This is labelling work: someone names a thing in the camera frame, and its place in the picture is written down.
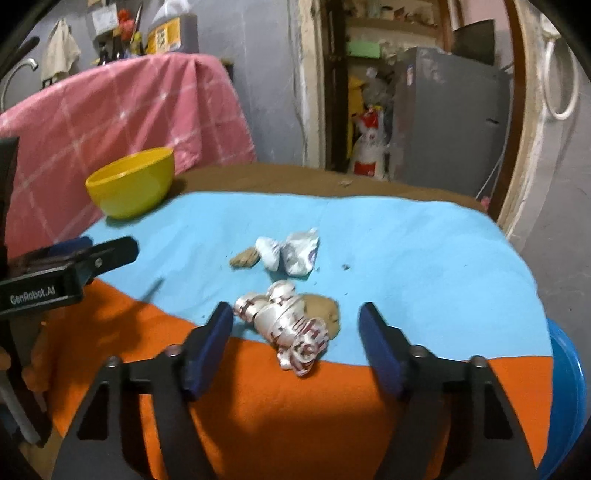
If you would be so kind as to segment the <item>pink checked cloth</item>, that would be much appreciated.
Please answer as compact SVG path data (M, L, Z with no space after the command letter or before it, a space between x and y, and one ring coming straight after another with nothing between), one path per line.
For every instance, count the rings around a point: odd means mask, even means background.
M1 134L19 140L11 257L92 225L101 212L85 180L121 157L170 147L178 173L256 162L228 71L205 54L147 55L76 74L3 112Z

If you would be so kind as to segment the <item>yellow plastic bowl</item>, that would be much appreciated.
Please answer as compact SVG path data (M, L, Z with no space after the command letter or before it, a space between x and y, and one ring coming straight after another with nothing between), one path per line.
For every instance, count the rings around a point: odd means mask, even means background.
M152 148L122 157L92 173L85 181L92 202L115 220L129 220L157 207L175 174L174 152Z

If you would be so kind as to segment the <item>black monitor on fridge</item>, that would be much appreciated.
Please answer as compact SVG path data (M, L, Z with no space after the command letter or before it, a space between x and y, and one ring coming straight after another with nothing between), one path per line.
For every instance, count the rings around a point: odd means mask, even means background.
M494 66L496 61L495 20L481 20L455 30L452 53Z

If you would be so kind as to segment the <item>small brown peel scrap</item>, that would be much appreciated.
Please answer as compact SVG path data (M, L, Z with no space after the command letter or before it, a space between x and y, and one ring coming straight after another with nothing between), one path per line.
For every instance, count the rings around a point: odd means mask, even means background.
M249 269L256 265L259 260L260 255L256 247L249 247L232 257L229 260L229 265L233 269Z

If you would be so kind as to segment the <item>white blue wrapper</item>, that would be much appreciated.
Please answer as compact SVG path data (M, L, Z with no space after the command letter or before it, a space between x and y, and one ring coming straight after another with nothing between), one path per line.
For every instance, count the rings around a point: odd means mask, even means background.
M318 247L320 236L315 228L291 233L283 241L259 237L254 243L267 271L283 271L290 277L305 277L314 270Z

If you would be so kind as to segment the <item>grey refrigerator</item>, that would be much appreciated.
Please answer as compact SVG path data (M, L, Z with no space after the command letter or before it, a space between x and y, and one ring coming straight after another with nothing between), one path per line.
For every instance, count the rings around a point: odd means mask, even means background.
M414 47L394 65L394 80L391 178L481 195L505 149L509 76L438 48Z

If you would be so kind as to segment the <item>green box on shelf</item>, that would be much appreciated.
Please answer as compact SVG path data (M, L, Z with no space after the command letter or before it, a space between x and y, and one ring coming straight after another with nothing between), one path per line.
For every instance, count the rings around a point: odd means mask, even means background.
M349 57L380 59L381 45L366 40L349 40L346 43L346 53Z

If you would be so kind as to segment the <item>blue plastic bucket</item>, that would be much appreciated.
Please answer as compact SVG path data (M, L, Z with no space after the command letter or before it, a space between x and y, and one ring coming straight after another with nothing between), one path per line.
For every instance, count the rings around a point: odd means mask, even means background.
M553 352L552 404L547 449L537 469L549 479L575 445L586 424L587 388L583 366L573 341L548 319Z

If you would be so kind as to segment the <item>brown potato piece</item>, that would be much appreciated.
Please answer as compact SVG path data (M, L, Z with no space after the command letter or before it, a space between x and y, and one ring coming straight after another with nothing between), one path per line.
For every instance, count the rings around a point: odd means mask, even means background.
M325 322L329 333L329 338L334 340L341 330L341 315L339 315L339 304L332 298L304 294L304 310L308 318L320 318Z

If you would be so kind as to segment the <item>hanging beige towel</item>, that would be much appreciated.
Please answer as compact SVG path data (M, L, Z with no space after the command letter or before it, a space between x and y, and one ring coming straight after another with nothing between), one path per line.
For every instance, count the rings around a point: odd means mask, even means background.
M60 18L52 27L41 59L41 83L46 88L69 76L81 54L70 26Z

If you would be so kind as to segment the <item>white red wrapper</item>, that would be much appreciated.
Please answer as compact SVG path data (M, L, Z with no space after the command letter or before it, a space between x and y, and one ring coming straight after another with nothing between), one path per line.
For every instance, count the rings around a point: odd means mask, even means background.
M297 377L308 375L329 346L325 322L308 318L304 305L294 283L280 280L265 294L245 294L233 306L235 315L252 325L276 350L280 368L293 371Z

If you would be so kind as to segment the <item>striped blue orange brown cloth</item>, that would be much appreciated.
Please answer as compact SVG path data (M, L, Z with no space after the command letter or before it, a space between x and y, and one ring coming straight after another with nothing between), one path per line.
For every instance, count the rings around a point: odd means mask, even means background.
M180 175L160 208L102 220L137 260L46 313L24 379L65 432L103 362L155 356L228 302L235 325L192 423L221 479L369 479L403 405L359 333L360 307L436 356L485 357L539 464L553 360L533 275L479 205L298 167Z

